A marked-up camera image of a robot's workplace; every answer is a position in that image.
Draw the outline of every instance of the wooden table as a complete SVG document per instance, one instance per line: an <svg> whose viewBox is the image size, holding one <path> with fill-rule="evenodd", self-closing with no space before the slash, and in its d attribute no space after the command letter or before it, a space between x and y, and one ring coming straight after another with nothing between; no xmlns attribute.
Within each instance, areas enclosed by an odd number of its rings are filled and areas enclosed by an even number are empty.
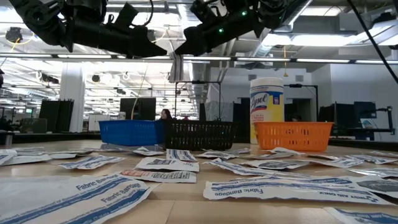
<svg viewBox="0 0 398 224"><path fill-rule="evenodd" d="M63 151L66 149L78 149L82 147L100 147L101 141L62 141L35 144L15 144L13 147L43 146L46 151ZM235 144L233 148L250 147L252 154L262 154L257 146L250 144ZM366 149L354 149L345 147L330 146L327 152L331 156L342 156L347 154L361 154L370 152ZM68 170L56 166L65 160L53 160L36 164L21 164L14 166L0 167L0 177L32 177L40 175L105 175L126 169L132 169L143 158L123 152L99 152L104 156L119 156L127 159L107 164L94 170ZM107 223L181 223L181 224L212 224L212 223L341 223L328 212L324 207L335 207L358 212L384 212L398 216L398 207L375 206L360 203L337 203L337 202L313 202L303 200L256 200L256 199L227 199L220 201L209 201L203 197L203 190L206 181L226 181L243 176L236 175L228 170L209 164L201 164L210 159L199 159L200 172L197 175L195 184L161 184L147 200L128 211L124 215L112 218ZM231 159L228 162L239 163L244 159ZM364 163L356 166L355 169L373 167L398 167L397 164L377 166L371 163ZM361 176L345 169L310 165L300 167L293 172L310 175L330 176Z"/></svg>

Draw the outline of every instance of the person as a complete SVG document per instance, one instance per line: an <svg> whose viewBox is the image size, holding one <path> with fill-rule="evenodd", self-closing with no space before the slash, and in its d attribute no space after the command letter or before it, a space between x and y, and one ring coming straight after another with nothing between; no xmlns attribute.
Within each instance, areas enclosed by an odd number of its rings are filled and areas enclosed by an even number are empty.
<svg viewBox="0 0 398 224"><path fill-rule="evenodd" d="M173 117L168 109L163 109L162 114L160 114L160 119L173 119Z"/></svg>
<svg viewBox="0 0 398 224"><path fill-rule="evenodd" d="M7 116L4 116L0 119L0 130L4 130L4 131L13 131L14 130L14 128L12 128L11 124L7 122Z"/></svg>

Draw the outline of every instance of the blue basket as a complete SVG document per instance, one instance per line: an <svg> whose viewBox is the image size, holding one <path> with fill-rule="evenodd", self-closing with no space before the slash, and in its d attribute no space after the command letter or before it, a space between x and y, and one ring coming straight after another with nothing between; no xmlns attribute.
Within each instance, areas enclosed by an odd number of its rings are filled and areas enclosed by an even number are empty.
<svg viewBox="0 0 398 224"><path fill-rule="evenodd" d="M121 146L150 146L164 142L162 121L100 121L101 139Z"/></svg>

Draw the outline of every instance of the orange basket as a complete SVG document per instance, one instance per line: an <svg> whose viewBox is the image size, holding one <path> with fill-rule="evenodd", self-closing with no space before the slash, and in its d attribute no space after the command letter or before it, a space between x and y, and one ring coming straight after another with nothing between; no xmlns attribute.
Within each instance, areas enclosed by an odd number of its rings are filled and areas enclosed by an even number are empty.
<svg viewBox="0 0 398 224"><path fill-rule="evenodd" d="M325 151L333 123L255 122L261 149L285 147L296 151Z"/></svg>

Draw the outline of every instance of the lysol wipes container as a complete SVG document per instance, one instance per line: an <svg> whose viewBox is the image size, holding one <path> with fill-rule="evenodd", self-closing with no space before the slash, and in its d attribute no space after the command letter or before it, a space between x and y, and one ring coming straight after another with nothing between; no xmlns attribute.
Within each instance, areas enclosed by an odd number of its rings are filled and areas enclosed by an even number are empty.
<svg viewBox="0 0 398 224"><path fill-rule="evenodd" d="M257 144L254 122L285 120L283 79L269 77L251 80L250 102L250 143Z"/></svg>

